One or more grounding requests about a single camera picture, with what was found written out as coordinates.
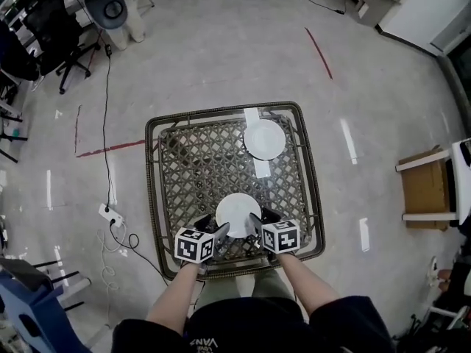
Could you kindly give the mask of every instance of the white plate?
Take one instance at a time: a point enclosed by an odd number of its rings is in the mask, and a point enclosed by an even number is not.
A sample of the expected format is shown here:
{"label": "white plate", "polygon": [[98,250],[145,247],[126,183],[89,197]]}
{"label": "white plate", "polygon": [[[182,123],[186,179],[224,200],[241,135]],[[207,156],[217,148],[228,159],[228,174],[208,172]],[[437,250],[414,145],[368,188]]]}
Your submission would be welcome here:
{"label": "white plate", "polygon": [[262,212],[257,201],[245,193],[231,193],[224,197],[216,208],[216,222],[218,226],[229,222],[227,235],[230,237],[245,238],[255,234],[249,224],[250,213],[261,218]]}
{"label": "white plate", "polygon": [[273,160],[285,148],[285,132],[274,121],[261,119],[247,127],[244,144],[253,157],[259,160]]}

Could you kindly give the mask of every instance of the wicker table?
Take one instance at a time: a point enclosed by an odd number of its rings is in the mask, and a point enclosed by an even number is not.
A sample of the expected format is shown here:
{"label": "wicker table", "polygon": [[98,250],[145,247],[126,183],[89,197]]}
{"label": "wicker table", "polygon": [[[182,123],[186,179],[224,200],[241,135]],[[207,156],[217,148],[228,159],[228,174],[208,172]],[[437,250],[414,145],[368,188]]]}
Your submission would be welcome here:
{"label": "wicker table", "polygon": [[[282,154],[269,161],[271,176],[255,176],[244,147],[244,109],[258,108],[260,118],[281,126]],[[146,125],[146,172],[155,247],[164,276],[173,279],[180,263],[173,258],[174,236],[181,227],[210,213],[230,193],[242,192],[261,206],[295,218],[301,227],[301,260],[325,248],[322,209],[308,134],[294,102],[251,104],[193,111],[151,119]],[[209,230],[216,229],[211,221]],[[227,238],[199,279],[239,276],[270,265],[259,237]]]}

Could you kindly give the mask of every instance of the wall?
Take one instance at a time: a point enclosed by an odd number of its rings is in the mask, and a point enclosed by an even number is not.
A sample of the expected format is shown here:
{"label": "wall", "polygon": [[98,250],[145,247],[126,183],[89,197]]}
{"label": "wall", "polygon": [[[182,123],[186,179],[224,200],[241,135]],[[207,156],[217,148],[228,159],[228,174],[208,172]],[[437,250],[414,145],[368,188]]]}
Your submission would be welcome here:
{"label": "wall", "polygon": [[381,29],[433,54],[430,42],[471,0],[402,0],[380,22]]}

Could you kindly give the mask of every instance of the power strip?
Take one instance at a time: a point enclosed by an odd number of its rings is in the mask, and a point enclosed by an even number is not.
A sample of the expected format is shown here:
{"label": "power strip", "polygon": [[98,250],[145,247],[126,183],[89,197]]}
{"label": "power strip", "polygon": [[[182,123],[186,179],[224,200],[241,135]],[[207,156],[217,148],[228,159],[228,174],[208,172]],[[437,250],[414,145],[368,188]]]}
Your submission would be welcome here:
{"label": "power strip", "polygon": [[107,208],[107,206],[104,204],[100,205],[98,213],[106,218],[109,222],[111,222],[111,220],[115,220],[113,224],[116,227],[120,227],[123,224],[123,218],[110,207]]}

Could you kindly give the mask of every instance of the white cable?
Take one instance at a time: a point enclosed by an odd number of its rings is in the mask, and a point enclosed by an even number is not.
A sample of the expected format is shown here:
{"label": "white cable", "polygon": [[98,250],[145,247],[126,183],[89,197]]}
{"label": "white cable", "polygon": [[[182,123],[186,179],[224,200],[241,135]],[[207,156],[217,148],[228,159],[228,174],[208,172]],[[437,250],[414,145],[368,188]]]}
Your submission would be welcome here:
{"label": "white cable", "polygon": [[119,286],[116,282],[112,282],[112,281],[108,282],[105,279],[105,274],[107,274],[108,276],[114,277],[116,275],[116,272],[112,267],[105,264],[104,253],[105,253],[105,250],[108,251],[108,252],[116,252],[121,247],[121,244],[124,242],[124,239],[126,238],[126,234],[127,234],[127,226],[124,224],[124,222],[123,222],[123,227],[124,227],[123,239],[121,240],[120,244],[114,249],[109,249],[106,246],[105,232],[101,229],[98,229],[96,231],[96,237],[98,238],[98,240],[102,244],[102,272],[101,272],[100,276],[102,278],[103,283],[106,286],[106,298],[107,298],[107,312],[106,312],[106,315],[107,315],[108,325],[110,325],[110,307],[111,307],[110,290],[119,290]]}

